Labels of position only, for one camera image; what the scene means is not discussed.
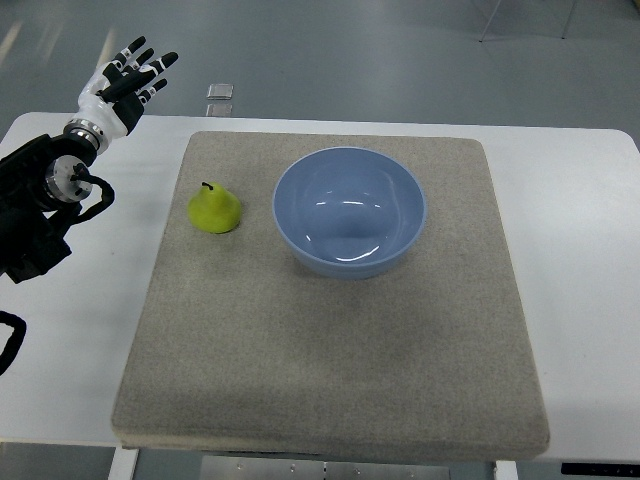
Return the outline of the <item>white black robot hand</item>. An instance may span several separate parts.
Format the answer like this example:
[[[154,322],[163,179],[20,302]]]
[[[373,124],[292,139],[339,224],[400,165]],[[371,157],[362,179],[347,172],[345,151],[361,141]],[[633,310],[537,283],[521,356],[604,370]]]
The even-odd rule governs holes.
[[[104,149],[134,130],[147,104],[166,87],[163,74],[179,58],[175,52],[155,57],[145,44],[141,36],[97,67],[79,94],[67,131],[82,132]]]

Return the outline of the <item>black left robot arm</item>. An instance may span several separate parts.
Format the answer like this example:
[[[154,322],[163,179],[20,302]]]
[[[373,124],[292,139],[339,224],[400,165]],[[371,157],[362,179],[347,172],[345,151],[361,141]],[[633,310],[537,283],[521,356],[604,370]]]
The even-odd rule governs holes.
[[[1,160],[1,272],[14,283],[57,266],[71,254],[69,229],[113,204],[111,185],[89,171],[105,145],[98,127],[80,121]]]

